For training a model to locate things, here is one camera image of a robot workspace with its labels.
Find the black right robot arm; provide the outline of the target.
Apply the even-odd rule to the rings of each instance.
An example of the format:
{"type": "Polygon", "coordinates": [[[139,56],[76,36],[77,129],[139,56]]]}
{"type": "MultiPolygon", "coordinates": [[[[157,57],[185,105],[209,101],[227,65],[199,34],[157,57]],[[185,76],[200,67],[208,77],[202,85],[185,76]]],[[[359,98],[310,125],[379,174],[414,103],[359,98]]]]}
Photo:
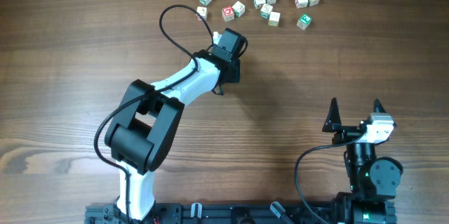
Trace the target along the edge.
{"type": "Polygon", "coordinates": [[[373,112],[358,126],[344,126],[337,99],[330,109],[322,131],[333,133],[332,146],[344,145],[344,165],[350,192],[339,192],[332,200],[331,223],[397,222],[393,199],[401,182],[403,166],[391,157],[377,157],[375,147],[389,140],[396,123],[376,99],[373,112]]]}

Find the white block green letter I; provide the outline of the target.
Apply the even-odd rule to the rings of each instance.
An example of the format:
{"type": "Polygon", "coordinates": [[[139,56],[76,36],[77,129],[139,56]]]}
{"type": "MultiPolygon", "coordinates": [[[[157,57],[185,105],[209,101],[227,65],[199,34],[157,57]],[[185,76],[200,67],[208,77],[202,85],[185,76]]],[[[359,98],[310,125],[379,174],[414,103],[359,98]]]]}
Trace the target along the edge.
{"type": "Polygon", "coordinates": [[[237,18],[240,18],[240,17],[245,13],[246,7],[245,7],[240,1],[237,1],[237,2],[232,6],[232,9],[233,9],[233,11],[234,11],[234,15],[235,15],[237,18]]]}

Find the block yellow letter C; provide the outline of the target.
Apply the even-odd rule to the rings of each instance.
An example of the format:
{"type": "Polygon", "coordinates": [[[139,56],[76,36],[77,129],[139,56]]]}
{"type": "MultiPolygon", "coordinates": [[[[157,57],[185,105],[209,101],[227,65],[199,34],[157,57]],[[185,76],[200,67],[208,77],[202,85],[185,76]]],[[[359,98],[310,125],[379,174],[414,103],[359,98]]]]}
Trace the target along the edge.
{"type": "Polygon", "coordinates": [[[272,11],[269,15],[268,25],[277,27],[279,25],[280,17],[280,13],[272,11]]]}

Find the white block red drawing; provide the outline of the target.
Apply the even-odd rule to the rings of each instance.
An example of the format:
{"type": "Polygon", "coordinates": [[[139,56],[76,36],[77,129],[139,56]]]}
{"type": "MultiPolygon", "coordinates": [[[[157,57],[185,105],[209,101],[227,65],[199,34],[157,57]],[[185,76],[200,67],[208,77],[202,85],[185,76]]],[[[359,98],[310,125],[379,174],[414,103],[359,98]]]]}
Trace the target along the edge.
{"type": "Polygon", "coordinates": [[[295,0],[296,8],[306,8],[308,6],[309,0],[295,0]]]}

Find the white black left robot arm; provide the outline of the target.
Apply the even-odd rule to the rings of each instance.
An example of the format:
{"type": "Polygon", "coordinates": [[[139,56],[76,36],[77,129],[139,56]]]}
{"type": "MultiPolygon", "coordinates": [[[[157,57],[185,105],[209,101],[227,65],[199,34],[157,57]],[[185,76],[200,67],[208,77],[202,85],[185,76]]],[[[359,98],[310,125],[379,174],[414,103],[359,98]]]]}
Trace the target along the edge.
{"type": "Polygon", "coordinates": [[[240,78],[240,53],[221,48],[193,54],[189,64],[167,79],[135,80],[120,105],[103,121],[110,165],[120,170],[115,218],[143,223],[155,207],[154,172],[170,151],[183,110],[199,96],[240,78]]]}

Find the block red letter O top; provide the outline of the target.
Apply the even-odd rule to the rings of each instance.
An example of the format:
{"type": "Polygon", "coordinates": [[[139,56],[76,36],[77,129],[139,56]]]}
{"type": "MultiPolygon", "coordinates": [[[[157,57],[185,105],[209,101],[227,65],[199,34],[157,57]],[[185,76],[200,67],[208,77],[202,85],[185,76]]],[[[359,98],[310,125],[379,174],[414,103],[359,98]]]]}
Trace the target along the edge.
{"type": "Polygon", "coordinates": [[[233,20],[235,16],[234,10],[231,6],[226,6],[222,9],[222,17],[225,22],[233,20]]]}

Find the white block circle engraving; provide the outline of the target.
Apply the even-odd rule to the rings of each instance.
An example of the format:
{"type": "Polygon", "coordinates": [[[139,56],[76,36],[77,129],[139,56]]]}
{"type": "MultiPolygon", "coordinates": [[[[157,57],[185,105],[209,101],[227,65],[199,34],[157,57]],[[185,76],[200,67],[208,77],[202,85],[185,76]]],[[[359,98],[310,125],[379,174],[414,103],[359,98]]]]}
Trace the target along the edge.
{"type": "Polygon", "coordinates": [[[255,9],[261,9],[265,3],[266,0],[253,0],[255,9]]]}

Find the white block green side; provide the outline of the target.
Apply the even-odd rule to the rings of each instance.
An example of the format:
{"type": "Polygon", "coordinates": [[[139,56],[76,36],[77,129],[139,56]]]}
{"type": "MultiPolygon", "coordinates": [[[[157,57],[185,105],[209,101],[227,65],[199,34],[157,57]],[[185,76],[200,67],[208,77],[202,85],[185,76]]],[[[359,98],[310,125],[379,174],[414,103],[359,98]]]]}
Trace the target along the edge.
{"type": "Polygon", "coordinates": [[[269,19],[271,12],[273,11],[273,6],[269,4],[263,4],[260,9],[260,16],[265,19],[269,19]]]}

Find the block green letter F top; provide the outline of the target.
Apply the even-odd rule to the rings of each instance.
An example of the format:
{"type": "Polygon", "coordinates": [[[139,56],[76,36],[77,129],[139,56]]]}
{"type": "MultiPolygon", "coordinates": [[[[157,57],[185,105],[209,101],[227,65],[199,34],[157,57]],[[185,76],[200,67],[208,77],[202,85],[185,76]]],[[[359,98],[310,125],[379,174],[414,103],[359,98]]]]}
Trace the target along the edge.
{"type": "Polygon", "coordinates": [[[306,30],[306,28],[310,25],[312,21],[312,18],[307,15],[307,14],[303,14],[297,21],[297,26],[302,29],[302,30],[306,30]]]}

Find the block red digit six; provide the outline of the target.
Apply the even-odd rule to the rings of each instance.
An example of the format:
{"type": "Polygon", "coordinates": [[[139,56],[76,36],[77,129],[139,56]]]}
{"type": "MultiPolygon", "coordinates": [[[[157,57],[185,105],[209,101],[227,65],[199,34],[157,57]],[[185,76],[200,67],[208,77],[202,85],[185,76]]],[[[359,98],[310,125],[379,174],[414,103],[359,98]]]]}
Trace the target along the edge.
{"type": "Polygon", "coordinates": [[[202,20],[207,21],[208,9],[206,7],[198,6],[196,8],[196,12],[197,12],[196,18],[198,21],[202,20]]]}

